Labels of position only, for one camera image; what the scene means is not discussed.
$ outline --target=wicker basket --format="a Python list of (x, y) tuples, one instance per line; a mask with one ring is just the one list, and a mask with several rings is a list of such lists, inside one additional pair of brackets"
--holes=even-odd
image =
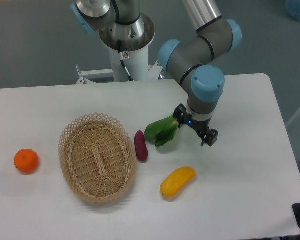
[(123, 126), (98, 113), (68, 125), (59, 142), (59, 159), (71, 190), (92, 203), (121, 197), (137, 171), (135, 149)]

